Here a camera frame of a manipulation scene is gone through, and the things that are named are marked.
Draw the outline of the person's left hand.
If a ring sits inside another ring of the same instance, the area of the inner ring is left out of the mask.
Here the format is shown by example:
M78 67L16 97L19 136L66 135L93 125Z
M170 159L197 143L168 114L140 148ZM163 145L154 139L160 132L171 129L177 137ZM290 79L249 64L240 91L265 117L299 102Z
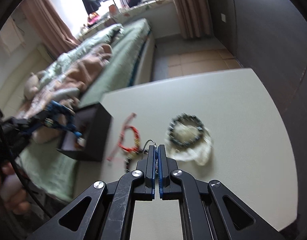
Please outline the person's left hand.
M6 176L11 176L11 182L2 182L0 175L0 211L4 207L16 215L24 215L30 211L30 203L26 200L27 193L22 188L11 163L6 163L1 167L1 171Z

